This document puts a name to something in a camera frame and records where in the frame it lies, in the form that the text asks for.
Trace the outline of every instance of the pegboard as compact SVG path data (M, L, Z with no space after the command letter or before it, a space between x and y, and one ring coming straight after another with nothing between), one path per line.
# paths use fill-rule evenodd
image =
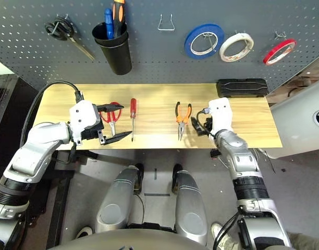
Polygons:
M264 78L273 91L319 57L319 0L126 0L126 23L133 69L125 76L112 73L95 43L91 31L103 21L104 9L113 0L22 0L0 1L0 61L36 89L64 79L73 83L198 83L220 78ZM56 15L72 21L77 41L95 56L90 61L68 41L47 35L44 23ZM176 30L157 30L169 25ZM215 23L225 39L246 32L254 48L237 62L223 62L219 53L204 60L185 55L188 33L204 23ZM298 44L295 50L273 66L262 59L281 40L275 31L285 32ZM234 52L237 44L230 49Z

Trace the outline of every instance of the black pen holder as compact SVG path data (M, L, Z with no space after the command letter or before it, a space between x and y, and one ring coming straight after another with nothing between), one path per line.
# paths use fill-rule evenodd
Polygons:
M95 38L96 43L103 51L112 71L117 75L127 74L132 69L126 24L122 26L121 31L121 36L114 39L108 39L106 24L104 22L98 24L92 30L92 35Z

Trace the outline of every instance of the floor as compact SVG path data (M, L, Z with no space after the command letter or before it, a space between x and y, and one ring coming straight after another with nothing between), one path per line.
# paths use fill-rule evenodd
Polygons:
M145 174L141 198L145 204L144 221L173 227L176 197L171 192L172 168L180 163L195 178L205 203L209 225L224 223L236 212L236 196L228 170L219 160L210 158L206 149L104 150L97 160L77 166L72 179L62 232L62 243L75 238L84 226L94 227L96 213L110 183L124 166L143 163ZM257 155L266 186L288 231L319 238L319 151L269 160ZM169 196L144 196L166 193ZM52 206L54 190L48 206ZM31 228L23 249L45 249L51 210ZM142 204L135 197L130 223L141 223ZM237 228L231 231L237 238ZM213 243L208 234L208 247Z

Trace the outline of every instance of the red tape roll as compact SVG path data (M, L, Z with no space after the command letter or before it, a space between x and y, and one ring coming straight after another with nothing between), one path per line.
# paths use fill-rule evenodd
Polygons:
M285 56L287 56L290 52L292 52L292 50L294 49L295 45L296 45L296 40L295 39L284 40L283 42L281 42L278 45L276 45L270 52L268 52L268 54L265 56L263 62L266 65L272 65L272 64L280 61ZM280 50L282 50L285 47L287 47L286 50L284 52L282 52L280 55L278 55L277 57L274 58L275 54L277 54Z

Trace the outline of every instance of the black scissors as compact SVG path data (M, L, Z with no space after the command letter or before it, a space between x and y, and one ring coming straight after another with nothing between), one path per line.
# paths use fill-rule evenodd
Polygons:
M73 38L75 34L75 29L73 28L71 22L67 20L67 17L57 17L54 19L53 23L45 23L45 30L50 36L54 37L55 39L61 41L72 41L72 43L79 50L85 53L85 55L88 56L92 61L95 60L95 58L82 45L78 44L76 40Z

